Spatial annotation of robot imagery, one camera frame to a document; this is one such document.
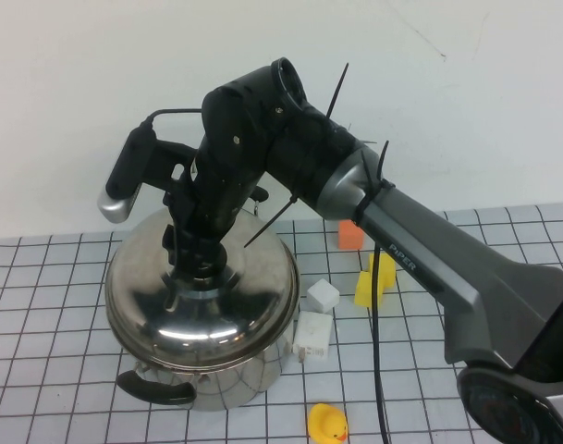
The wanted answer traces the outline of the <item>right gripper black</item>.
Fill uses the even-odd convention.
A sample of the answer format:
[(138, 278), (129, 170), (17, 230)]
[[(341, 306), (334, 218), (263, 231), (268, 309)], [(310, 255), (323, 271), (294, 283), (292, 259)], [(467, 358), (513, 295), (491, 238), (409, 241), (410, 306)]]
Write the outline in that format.
[(196, 166), (185, 172), (164, 202), (172, 224), (162, 238), (174, 278), (210, 278), (222, 270), (220, 240), (234, 224), (266, 167), (266, 140), (205, 137), (198, 149), (162, 142), (177, 162)]

